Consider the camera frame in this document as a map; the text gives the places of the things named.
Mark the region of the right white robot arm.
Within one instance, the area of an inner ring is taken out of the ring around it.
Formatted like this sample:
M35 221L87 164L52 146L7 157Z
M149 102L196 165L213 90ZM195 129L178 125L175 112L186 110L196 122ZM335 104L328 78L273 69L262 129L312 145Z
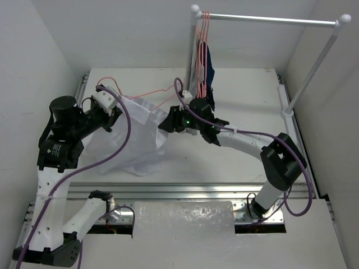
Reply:
M204 99L193 99L186 107L172 106L158 127L168 133L197 130L209 144L229 147L260 160L267 181L248 207L252 219L262 219L307 167L289 135L280 133L268 142L257 135L238 133L229 122L215 117Z

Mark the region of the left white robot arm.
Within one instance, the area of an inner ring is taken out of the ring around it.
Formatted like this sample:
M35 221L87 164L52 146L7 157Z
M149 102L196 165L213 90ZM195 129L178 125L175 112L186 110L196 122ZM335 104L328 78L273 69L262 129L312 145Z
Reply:
M37 160L38 191L33 218L21 246L12 259L56 267L71 267L80 254L81 242L95 222L115 207L108 192L92 191L85 205L63 223L70 177L82 172L78 162L83 139L102 128L111 128L122 114L114 97L90 97L90 109L83 111L72 96L61 96L49 105L50 118L40 136Z

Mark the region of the white shirt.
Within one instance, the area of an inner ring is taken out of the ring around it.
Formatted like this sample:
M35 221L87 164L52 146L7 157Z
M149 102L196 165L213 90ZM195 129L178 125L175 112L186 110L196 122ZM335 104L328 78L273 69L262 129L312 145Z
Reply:
M168 132L158 128L168 113L161 108L151 111L156 106L143 98L122 101L128 110L131 120L131 134L125 148L114 158L98 166L100 174L113 169L123 169L136 176L146 176L160 171L161 158L164 156L164 144ZM127 118L121 114L112 126L112 132L104 129L95 131L85 140L84 156L101 161L113 154L125 141Z

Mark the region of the pink wire hanger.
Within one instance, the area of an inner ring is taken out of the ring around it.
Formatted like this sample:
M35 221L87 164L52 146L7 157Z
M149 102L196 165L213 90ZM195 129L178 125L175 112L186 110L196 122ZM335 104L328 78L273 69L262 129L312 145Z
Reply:
M102 77L101 79L98 80L98 82L96 83L97 86L104 86L102 84L102 81L103 80L111 80L115 87L116 87L116 90L115 92L116 93L119 93L120 96L123 95L123 92L121 90L121 88L119 87L116 79L114 79L113 77L110 77L110 76L107 76L107 77ZM141 97L144 97L144 96L148 96L148 95L152 95L152 94L156 94L156 93L159 93L159 92L168 92L169 90L173 89L174 88L174 85L168 87L167 89L158 89L158 90L154 90L154 91L149 91L149 92L145 92L145 93L142 93L140 95L135 95L135 96L130 96L128 97L129 100L132 100L134 98L141 98ZM158 109L160 108L162 105L164 105L165 103L167 103L168 101L170 101L170 99L172 99L173 97L175 97L176 94L172 94L170 97L166 98L164 101L162 101L160 104L158 104L155 108L153 108L151 111L153 112L155 109Z

